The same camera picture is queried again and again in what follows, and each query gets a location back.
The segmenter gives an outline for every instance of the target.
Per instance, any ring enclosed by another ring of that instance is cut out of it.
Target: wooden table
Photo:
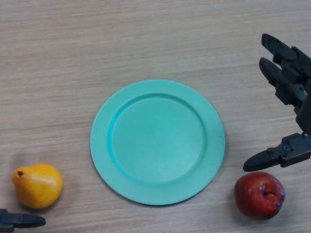
[[[311,4],[293,0],[1,0],[0,207],[25,212],[11,174],[51,163],[63,174],[59,202],[32,233],[271,233],[311,231],[305,161],[266,171],[286,189],[280,213],[256,222],[232,190],[247,158],[300,132],[259,70],[269,33],[311,55]],[[141,80],[170,79],[201,92],[225,128],[214,180],[179,205],[130,203],[98,176],[89,134],[101,105]]]

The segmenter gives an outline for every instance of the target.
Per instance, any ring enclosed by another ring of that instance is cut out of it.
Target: wood grain surface
[[[311,55],[308,0],[0,0],[0,207],[27,212],[11,174],[44,162],[60,169],[60,200],[32,233],[271,233],[311,231],[311,169],[305,161],[266,171],[284,185],[280,213],[257,222],[232,190],[247,158],[300,132],[259,70],[269,33]],[[93,119],[120,88],[170,79],[202,93],[225,128],[214,180],[170,207],[128,202],[97,174]]]

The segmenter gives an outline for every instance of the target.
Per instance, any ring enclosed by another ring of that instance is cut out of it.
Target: teal plate
[[[112,95],[90,135],[94,165],[117,193],[148,205],[184,201],[214,178],[225,152],[207,99],[173,81],[148,80]]]

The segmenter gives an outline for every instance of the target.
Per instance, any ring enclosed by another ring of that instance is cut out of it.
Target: robotic hand
[[[13,232],[14,228],[33,228],[45,224],[45,218],[41,216],[9,213],[7,209],[0,209],[0,232]]]
[[[273,62],[261,58],[259,67],[276,89],[276,96],[292,105],[296,122],[302,134],[294,133],[282,138],[274,148],[268,148],[250,157],[243,166],[246,172],[271,166],[290,166],[310,159],[311,156],[311,59],[296,47],[288,47],[278,39],[263,34],[261,44],[273,55]]]

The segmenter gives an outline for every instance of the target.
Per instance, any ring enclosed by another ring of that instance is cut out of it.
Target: red apple
[[[264,220],[278,214],[285,200],[285,191],[277,178],[266,172],[255,171],[237,180],[234,198],[244,215]]]

